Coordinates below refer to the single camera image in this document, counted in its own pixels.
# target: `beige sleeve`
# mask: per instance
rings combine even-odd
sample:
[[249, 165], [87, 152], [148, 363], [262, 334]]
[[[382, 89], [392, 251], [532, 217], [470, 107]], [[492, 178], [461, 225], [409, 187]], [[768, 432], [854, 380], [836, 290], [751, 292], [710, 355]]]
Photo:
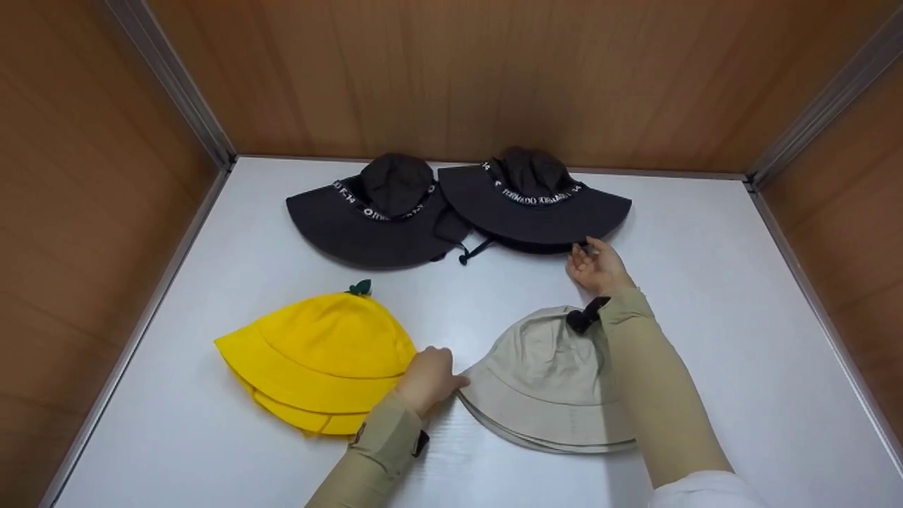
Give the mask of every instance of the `beige sleeve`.
[[620, 291], [599, 314], [620, 399], [652, 485], [658, 488], [695, 471], [731, 471], [690, 372], [646, 297], [638, 289]]
[[382, 508], [414, 461], [423, 422], [394, 391], [377, 404], [307, 508]]

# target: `wooden panel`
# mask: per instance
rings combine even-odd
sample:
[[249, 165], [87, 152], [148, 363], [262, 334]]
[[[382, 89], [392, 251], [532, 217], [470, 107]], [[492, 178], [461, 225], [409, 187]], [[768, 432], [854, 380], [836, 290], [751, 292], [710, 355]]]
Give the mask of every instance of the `wooden panel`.
[[765, 190], [768, 205], [903, 437], [903, 62]]
[[894, 0], [151, 0], [239, 153], [742, 172]]
[[215, 170], [100, 2], [0, 17], [0, 499], [35, 506]]

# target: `white board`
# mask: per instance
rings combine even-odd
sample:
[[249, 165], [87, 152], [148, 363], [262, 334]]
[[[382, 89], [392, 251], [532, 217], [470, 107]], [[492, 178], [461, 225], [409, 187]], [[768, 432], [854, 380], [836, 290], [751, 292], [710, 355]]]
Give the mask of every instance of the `white board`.
[[[362, 166], [239, 159], [57, 506], [302, 506], [344, 444], [306, 439], [264, 413], [213, 346], [281, 306], [372, 278], [375, 298], [416, 345], [450, 347], [462, 370], [520, 317], [585, 303], [561, 256], [492, 247], [467, 267], [453, 252], [381, 272], [325, 259], [284, 199]], [[580, 179], [634, 201], [612, 244], [683, 356], [738, 474], [772, 506], [899, 506], [903, 480], [742, 183]], [[393, 506], [624, 507], [650, 494], [636, 451], [528, 451], [459, 402], [429, 431]]]

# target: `hat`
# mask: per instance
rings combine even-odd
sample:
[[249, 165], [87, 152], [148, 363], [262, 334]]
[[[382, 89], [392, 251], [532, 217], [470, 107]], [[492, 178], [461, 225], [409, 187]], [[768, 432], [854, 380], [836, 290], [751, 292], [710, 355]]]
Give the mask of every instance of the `hat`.
[[573, 310], [541, 309], [509, 327], [464, 372], [470, 386], [461, 397], [481, 423], [518, 444], [611, 451], [634, 439], [633, 431], [615, 394], [601, 324], [579, 335], [566, 323]]
[[416, 353], [389, 312], [361, 291], [317, 296], [215, 341], [254, 400], [298, 428], [353, 434]]
[[285, 203], [314, 247], [364, 268], [438, 259], [471, 230], [445, 201], [430, 166], [409, 155], [382, 155], [358, 175]]
[[324, 436], [351, 436], [358, 432], [368, 413], [325, 414], [311, 413], [303, 409], [293, 408], [266, 396], [262, 391], [251, 386], [237, 372], [232, 371], [236, 379], [251, 394], [251, 399], [261, 408], [273, 413], [277, 418], [305, 434]]
[[623, 443], [613, 443], [610, 445], [586, 446], [565, 445], [562, 443], [543, 441], [542, 439], [517, 434], [516, 432], [513, 432], [508, 428], [504, 428], [496, 421], [481, 413], [479, 409], [474, 408], [473, 405], [467, 401], [467, 399], [461, 397], [460, 395], [459, 399], [461, 400], [461, 403], [464, 404], [464, 407], [467, 408], [467, 411], [469, 411], [470, 414], [473, 415], [473, 418], [475, 418], [480, 424], [482, 424], [483, 427], [489, 429], [489, 431], [491, 431], [493, 434], [501, 437], [502, 439], [505, 439], [510, 443], [518, 445], [519, 447], [528, 448], [537, 452], [552, 454], [600, 454], [629, 450], [635, 447], [637, 444], [637, 442], [632, 439]]
[[606, 236], [631, 204], [577, 182], [555, 157], [519, 147], [501, 160], [440, 169], [439, 183], [455, 211], [478, 230], [534, 253], [564, 252], [587, 236]]

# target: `beige bucket hat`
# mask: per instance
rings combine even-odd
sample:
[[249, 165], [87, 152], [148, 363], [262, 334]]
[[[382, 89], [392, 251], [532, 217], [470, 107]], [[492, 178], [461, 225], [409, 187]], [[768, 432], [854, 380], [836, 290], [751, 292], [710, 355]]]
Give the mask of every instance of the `beige bucket hat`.
[[465, 373], [465, 407], [484, 426], [521, 446], [603, 453], [634, 439], [614, 390], [601, 324], [579, 335], [570, 306], [540, 309], [510, 326]]

